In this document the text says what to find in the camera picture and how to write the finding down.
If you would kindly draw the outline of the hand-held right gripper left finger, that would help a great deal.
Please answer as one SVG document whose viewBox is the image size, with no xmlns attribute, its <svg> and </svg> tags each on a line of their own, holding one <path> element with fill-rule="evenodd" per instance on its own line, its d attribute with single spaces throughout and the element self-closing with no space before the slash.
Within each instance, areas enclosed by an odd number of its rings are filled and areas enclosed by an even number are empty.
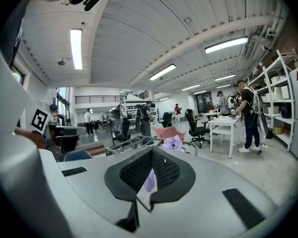
<svg viewBox="0 0 298 238">
<path fill-rule="evenodd" d="M 137 194 L 152 170 L 152 148 L 143 148 L 129 158 L 110 166 L 104 182 L 114 197 L 131 203 L 128 215 L 115 224 L 134 232 L 139 226 Z"/>
</svg>

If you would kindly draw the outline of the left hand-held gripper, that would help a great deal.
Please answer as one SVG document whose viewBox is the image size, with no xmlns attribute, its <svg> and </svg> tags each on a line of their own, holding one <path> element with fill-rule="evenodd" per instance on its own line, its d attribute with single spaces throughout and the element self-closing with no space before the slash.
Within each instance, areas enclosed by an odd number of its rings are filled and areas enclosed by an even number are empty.
<svg viewBox="0 0 298 238">
<path fill-rule="evenodd" d="M 50 119 L 50 114 L 44 109 L 29 107 L 25 110 L 25 115 L 26 128 L 44 135 Z"/>
</svg>

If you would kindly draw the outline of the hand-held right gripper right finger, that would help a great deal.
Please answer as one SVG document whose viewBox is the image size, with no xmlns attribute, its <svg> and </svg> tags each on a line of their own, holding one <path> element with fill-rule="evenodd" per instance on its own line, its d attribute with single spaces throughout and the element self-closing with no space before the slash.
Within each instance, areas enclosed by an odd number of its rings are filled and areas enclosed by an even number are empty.
<svg viewBox="0 0 298 238">
<path fill-rule="evenodd" d="M 193 187 L 196 173 L 192 166 L 157 146 L 152 149 L 152 169 L 157 191 L 149 199 L 150 209 L 156 204 L 180 200 Z"/>
</svg>

